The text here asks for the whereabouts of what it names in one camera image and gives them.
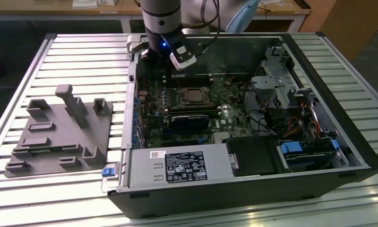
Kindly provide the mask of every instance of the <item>cpu socket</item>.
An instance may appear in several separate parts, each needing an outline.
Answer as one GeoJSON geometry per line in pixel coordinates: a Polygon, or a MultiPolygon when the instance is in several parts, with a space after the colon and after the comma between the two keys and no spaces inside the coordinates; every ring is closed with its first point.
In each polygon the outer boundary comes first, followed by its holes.
{"type": "Polygon", "coordinates": [[[181,103],[184,106],[212,106],[209,99],[209,89],[205,87],[182,88],[181,103]]]}

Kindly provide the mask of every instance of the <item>blue latch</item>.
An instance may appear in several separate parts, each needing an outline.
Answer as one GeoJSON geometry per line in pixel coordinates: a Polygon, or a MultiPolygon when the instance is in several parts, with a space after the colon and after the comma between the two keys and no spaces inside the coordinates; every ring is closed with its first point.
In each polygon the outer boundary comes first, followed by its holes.
{"type": "Polygon", "coordinates": [[[341,148],[337,140],[330,140],[330,143],[333,145],[334,150],[341,148]]]}
{"type": "Polygon", "coordinates": [[[114,167],[108,167],[102,169],[102,177],[114,176],[114,167]]]}
{"type": "Polygon", "coordinates": [[[281,146],[280,146],[282,153],[288,153],[288,152],[302,152],[302,148],[298,142],[285,142],[281,146]]]}

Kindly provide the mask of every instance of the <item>slotted aluminum table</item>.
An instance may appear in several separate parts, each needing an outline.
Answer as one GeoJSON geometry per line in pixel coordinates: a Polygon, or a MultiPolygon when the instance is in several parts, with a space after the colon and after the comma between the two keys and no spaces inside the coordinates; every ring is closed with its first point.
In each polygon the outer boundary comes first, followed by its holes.
{"type": "MultiPolygon", "coordinates": [[[[292,34],[318,74],[378,154],[378,94],[325,37],[292,34]]],[[[318,199],[164,218],[130,220],[106,198],[116,179],[101,171],[8,179],[4,167],[27,124],[32,98],[49,104],[57,84],[84,102],[113,102],[108,162],[120,161],[129,60],[126,34],[48,36],[0,119],[0,226],[360,226],[378,225],[378,175],[318,199]]]]}

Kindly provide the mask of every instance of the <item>power supply label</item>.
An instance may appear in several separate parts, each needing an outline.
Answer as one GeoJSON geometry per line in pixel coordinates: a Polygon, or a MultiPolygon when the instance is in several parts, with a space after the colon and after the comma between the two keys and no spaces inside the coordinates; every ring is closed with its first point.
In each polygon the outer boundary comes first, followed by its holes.
{"type": "Polygon", "coordinates": [[[208,180],[202,151],[165,154],[166,182],[208,180]]]}

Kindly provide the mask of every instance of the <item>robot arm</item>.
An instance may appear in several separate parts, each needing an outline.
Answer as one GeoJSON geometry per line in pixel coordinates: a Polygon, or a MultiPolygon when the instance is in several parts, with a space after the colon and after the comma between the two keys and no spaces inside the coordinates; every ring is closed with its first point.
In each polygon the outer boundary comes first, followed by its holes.
{"type": "Polygon", "coordinates": [[[242,32],[252,21],[258,0],[141,0],[140,7],[149,40],[149,51],[169,57],[176,69],[196,63],[196,54],[182,33],[186,28],[201,28],[205,21],[218,21],[228,32],[242,32]]]}

